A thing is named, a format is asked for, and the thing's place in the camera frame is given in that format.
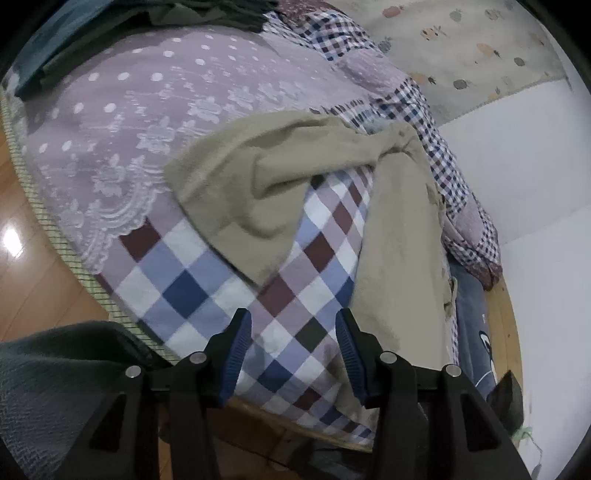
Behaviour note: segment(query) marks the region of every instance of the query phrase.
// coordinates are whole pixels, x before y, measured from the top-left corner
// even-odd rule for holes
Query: khaki garment
[[[291,250],[310,179],[368,164],[376,166],[374,190],[350,307],[384,349],[439,369],[449,360],[443,204],[411,125],[365,135],[335,116],[263,113],[198,141],[164,171],[199,233],[262,286]],[[340,373],[337,407],[371,425],[344,366]]]

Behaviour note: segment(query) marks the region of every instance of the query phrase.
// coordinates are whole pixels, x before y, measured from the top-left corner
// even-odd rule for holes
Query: blue fabric
[[[458,283],[456,316],[460,367],[486,398],[496,382],[484,289],[480,281],[452,257],[449,257],[449,264],[452,277]]]
[[[56,52],[115,0],[68,0],[22,48],[15,60],[19,85],[25,85]]]

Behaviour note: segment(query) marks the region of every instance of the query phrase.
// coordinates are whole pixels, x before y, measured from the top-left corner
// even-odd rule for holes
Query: white wall
[[[591,424],[591,95],[545,83],[441,127],[502,243],[524,373],[525,425],[553,480]],[[522,442],[530,471],[539,458]]]

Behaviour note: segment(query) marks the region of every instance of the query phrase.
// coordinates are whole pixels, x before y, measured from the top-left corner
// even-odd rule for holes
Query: dark green fabric
[[[15,61],[17,96],[54,87],[78,65],[127,35],[158,27],[223,25],[260,32],[277,0],[69,0]]]
[[[170,364],[114,322],[85,322],[0,343],[0,437],[30,480],[51,480],[130,365]]]

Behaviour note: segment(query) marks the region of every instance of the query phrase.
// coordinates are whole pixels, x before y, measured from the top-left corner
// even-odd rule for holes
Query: bed
[[[324,2],[303,5],[267,14],[260,34],[204,25],[125,36],[25,102],[15,94],[18,72],[10,72],[2,116],[38,221],[113,320],[175,360],[202,348],[236,308],[248,306],[254,341],[234,404],[368,450],[375,416],[360,413],[353,400],[336,404],[346,380],[334,317],[355,288],[373,170],[337,171],[311,184],[293,254],[263,289],[203,241],[162,174],[163,162],[195,138],[254,112],[307,109],[367,134],[392,120],[408,122],[443,198],[443,245],[458,262],[452,269],[476,282],[482,307],[484,288],[502,272],[496,230],[420,88],[345,14]],[[486,355],[492,373],[490,342],[480,335],[489,333],[478,329],[472,350],[461,340],[467,330],[456,315],[458,283],[443,254],[439,267],[451,286],[440,306],[441,359],[426,364],[417,352],[410,360],[462,365],[467,348]]]

